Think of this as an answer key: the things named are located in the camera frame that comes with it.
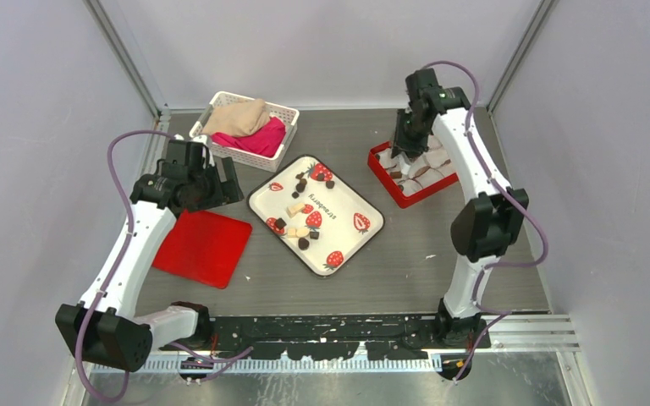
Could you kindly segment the metal tongs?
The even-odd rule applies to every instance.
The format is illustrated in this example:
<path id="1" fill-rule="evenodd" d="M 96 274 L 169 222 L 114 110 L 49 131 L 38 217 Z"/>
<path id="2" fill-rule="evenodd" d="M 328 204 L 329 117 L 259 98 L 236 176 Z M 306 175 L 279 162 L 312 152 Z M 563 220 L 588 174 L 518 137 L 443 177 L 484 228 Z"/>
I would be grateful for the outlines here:
<path id="1" fill-rule="evenodd" d="M 406 156 L 399 156 L 400 169 L 404 177 L 410 176 L 411 163 Z"/>

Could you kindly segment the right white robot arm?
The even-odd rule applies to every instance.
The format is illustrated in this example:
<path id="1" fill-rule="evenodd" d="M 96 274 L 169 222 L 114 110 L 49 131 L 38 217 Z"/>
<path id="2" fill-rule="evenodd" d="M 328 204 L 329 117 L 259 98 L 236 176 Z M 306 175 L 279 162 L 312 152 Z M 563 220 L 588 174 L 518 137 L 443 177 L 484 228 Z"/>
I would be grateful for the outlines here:
<path id="1" fill-rule="evenodd" d="M 480 326 L 484 286 L 518 239 L 529 197 L 524 189 L 513 189 L 498 171 L 461 88 L 442 87 L 432 66 L 408 75 L 405 86 L 409 102 L 397 114 L 392 158 L 409 169 L 428 152 L 428 139 L 434 137 L 448 153 L 465 199 L 450 226 L 458 254 L 453 278 L 432 324 L 438 341 L 454 348 Z"/>

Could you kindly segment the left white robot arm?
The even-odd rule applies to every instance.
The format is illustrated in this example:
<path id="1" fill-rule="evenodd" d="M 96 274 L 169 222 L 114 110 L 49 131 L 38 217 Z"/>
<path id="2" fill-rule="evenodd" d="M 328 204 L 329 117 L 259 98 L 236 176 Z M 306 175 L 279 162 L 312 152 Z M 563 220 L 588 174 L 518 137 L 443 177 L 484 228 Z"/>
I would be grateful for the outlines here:
<path id="1" fill-rule="evenodd" d="M 55 322 L 74 358 L 127 372 L 150 352 L 182 340 L 205 348 L 213 328 L 205 305 L 173 302 L 135 316 L 146 275 L 183 213 L 195 214 L 243 200 L 234 161 L 214 160 L 199 142 L 170 140 L 154 173 L 138 178 L 125 198 L 126 220 L 96 280 L 77 304 L 63 304 Z"/>

